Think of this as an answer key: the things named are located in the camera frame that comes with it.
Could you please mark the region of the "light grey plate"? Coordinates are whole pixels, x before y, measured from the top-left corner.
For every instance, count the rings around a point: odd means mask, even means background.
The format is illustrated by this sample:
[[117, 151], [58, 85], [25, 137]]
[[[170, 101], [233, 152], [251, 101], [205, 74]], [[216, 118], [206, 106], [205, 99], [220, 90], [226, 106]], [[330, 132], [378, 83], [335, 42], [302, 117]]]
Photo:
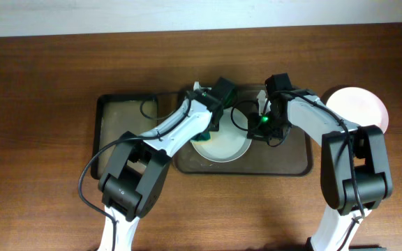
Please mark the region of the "light grey plate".
[[231, 162], [243, 156], [251, 146], [251, 139], [246, 138], [248, 119], [238, 109], [225, 109], [219, 123], [218, 132], [210, 132], [208, 142], [191, 142], [193, 148], [212, 162]]

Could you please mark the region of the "green yellow sponge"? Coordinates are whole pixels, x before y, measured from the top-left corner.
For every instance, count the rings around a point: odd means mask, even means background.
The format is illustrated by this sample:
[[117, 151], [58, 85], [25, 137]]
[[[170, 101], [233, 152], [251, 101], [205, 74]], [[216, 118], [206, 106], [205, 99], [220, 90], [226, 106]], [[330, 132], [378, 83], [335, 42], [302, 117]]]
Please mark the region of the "green yellow sponge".
[[191, 138], [192, 142], [208, 142], [211, 139], [209, 131], [201, 132]]

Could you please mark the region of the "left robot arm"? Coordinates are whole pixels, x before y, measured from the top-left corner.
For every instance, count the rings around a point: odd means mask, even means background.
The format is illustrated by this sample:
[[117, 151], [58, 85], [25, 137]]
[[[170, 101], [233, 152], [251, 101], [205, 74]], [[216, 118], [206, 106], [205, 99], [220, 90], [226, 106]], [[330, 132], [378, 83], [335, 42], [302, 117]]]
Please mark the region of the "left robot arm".
[[100, 250], [132, 248], [140, 219], [158, 201], [173, 155], [202, 133], [217, 131], [236, 95], [235, 84], [222, 77], [212, 87], [195, 84], [164, 122], [140, 135], [125, 132], [104, 147], [112, 153], [98, 183], [106, 219]]

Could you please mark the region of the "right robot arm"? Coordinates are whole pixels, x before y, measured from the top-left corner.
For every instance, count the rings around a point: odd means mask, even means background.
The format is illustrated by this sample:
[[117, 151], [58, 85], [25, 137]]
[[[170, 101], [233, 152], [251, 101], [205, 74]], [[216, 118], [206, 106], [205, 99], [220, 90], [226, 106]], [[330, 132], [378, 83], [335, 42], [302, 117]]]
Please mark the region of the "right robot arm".
[[327, 205], [306, 250], [349, 250], [360, 224], [393, 191], [382, 130], [346, 120], [314, 92], [294, 87], [286, 73], [266, 79], [265, 88], [262, 112], [250, 117], [248, 137], [280, 146], [297, 127], [321, 148]]

